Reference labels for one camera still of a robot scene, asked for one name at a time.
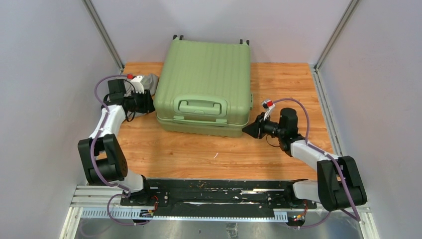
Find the wood grain surface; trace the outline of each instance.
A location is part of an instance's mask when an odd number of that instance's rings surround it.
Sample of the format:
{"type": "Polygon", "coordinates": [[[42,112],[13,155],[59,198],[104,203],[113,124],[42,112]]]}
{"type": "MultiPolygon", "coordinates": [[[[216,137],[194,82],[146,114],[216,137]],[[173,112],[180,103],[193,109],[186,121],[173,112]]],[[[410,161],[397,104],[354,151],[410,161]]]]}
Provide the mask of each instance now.
{"type": "MultiPolygon", "coordinates": [[[[162,67],[163,63],[129,62],[124,72],[160,75],[162,67]]],[[[295,98],[310,115],[310,141],[332,152],[308,64],[252,63],[251,91],[254,106],[249,122],[263,111],[260,102],[264,99],[295,98]]],[[[278,103],[273,120],[278,121],[283,107],[297,110],[299,132],[305,135],[305,114],[296,103],[278,103]]],[[[316,180],[317,176],[306,164],[269,146],[265,139],[246,134],[229,138],[167,132],[160,127],[155,113],[124,122],[118,141],[129,168],[149,178],[316,180]]],[[[278,145],[275,138],[269,137],[269,142],[278,145]]]]}

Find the gray floor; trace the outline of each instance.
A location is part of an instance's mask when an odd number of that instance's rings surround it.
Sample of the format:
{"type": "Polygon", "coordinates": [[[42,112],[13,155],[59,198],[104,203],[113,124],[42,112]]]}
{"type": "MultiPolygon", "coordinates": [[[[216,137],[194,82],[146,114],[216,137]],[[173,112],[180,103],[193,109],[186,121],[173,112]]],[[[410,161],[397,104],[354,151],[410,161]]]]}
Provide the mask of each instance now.
{"type": "MultiPolygon", "coordinates": [[[[308,212],[310,225],[321,220],[316,212],[308,212]]],[[[294,230],[279,223],[226,223],[193,221],[151,221],[144,226],[123,227],[109,219],[82,219],[83,231],[94,235],[111,225],[104,233],[93,238],[102,239],[362,239],[359,224],[342,212],[331,213],[322,225],[294,230]]],[[[79,232],[76,239],[86,238],[79,232]]]]}

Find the ribbed suitcase shell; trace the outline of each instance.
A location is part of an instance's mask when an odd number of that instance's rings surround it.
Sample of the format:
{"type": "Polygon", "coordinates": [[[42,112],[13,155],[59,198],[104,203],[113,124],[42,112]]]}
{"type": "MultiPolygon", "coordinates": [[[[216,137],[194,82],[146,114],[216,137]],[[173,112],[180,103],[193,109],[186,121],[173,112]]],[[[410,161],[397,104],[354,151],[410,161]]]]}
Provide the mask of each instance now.
{"type": "Polygon", "coordinates": [[[252,109],[249,45],[174,39],[154,107],[165,130],[241,136],[252,109]]]}

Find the white wall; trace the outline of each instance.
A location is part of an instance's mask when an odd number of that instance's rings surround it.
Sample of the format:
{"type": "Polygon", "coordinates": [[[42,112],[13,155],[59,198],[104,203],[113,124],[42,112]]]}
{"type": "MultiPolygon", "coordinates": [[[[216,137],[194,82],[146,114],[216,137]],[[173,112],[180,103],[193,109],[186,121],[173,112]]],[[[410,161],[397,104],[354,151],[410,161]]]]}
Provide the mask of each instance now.
{"type": "Polygon", "coordinates": [[[0,22],[0,238],[56,239],[117,67],[80,0],[4,1],[0,22]]]}
{"type": "Polygon", "coordinates": [[[422,1],[362,0],[322,80],[382,239],[420,238],[422,1]]]}
{"type": "Polygon", "coordinates": [[[350,0],[94,0],[120,57],[164,61],[174,34],[250,39],[253,62],[315,63],[350,0]]]}

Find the green suitcase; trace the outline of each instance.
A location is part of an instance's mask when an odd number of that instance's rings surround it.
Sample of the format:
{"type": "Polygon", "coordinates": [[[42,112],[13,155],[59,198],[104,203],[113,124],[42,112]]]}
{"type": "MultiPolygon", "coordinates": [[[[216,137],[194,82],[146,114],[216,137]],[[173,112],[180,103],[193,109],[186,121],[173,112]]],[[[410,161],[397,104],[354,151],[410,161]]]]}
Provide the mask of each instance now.
{"type": "Polygon", "coordinates": [[[168,131],[242,136],[252,109],[249,45],[176,37],[161,72],[154,107],[168,131]]]}

